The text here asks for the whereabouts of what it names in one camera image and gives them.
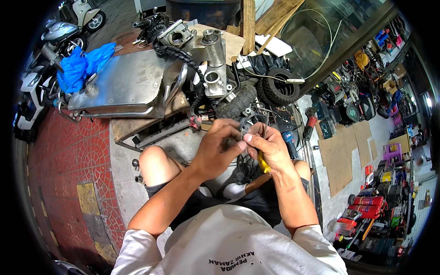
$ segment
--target yellow tile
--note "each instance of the yellow tile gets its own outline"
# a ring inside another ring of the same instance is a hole
[[[99,215],[98,202],[96,201],[93,183],[77,185],[78,198],[80,200],[81,211],[84,214]]]
[[[95,242],[95,248],[108,264],[114,265],[116,263],[117,255],[112,245]]]
[[[44,206],[44,202],[43,201],[41,201],[41,208],[43,209],[44,216],[47,217],[48,213],[46,212],[46,207]]]
[[[51,231],[51,236],[52,236],[52,239],[54,240],[54,243],[56,244],[56,246],[59,246],[58,242],[56,241],[55,234],[52,231]]]

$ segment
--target hand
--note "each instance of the hand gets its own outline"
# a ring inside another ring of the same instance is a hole
[[[248,148],[249,155],[256,159],[257,151],[255,148],[263,151],[264,160],[271,167],[271,173],[282,172],[293,167],[281,133],[277,129],[268,126],[266,139],[263,139],[265,127],[264,123],[258,122],[252,125],[249,132],[244,135],[244,140],[251,146]]]
[[[203,137],[188,167],[202,182],[220,176],[232,160],[246,149],[247,144],[241,140],[240,132],[236,129],[239,125],[232,119],[216,119]],[[227,142],[231,139],[234,144],[227,148]]]

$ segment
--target yellow screwdriver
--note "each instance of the yellow screwdriver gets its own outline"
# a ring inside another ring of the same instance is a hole
[[[266,117],[266,126],[264,128],[263,139],[266,139],[266,131],[268,130],[268,122],[269,122],[269,113]],[[260,166],[260,169],[263,171],[263,173],[265,173],[265,174],[270,173],[271,167],[264,160],[263,151],[260,150],[258,152],[257,160],[258,160],[258,165]]]

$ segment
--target dark shorts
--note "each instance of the dark shorts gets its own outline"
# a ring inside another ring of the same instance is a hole
[[[307,192],[308,180],[301,178],[301,182]],[[167,183],[168,182],[151,187],[145,186],[148,197],[151,198]],[[246,194],[244,197],[235,202],[223,203],[216,198],[206,197],[197,189],[189,197],[188,201],[185,203],[177,217],[171,222],[170,227],[174,231],[179,224],[194,217],[201,210],[219,204],[232,204],[249,208],[267,221],[272,228],[281,222],[281,214],[279,213],[278,197],[276,195],[274,181],[273,179],[270,179],[259,188],[255,189],[249,194]]]

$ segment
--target blue power drill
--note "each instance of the blue power drill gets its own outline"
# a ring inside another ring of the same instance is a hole
[[[290,159],[299,158],[297,148],[295,147],[295,139],[293,138],[292,131],[286,131],[281,134],[282,139],[286,143],[287,150],[289,151]]]

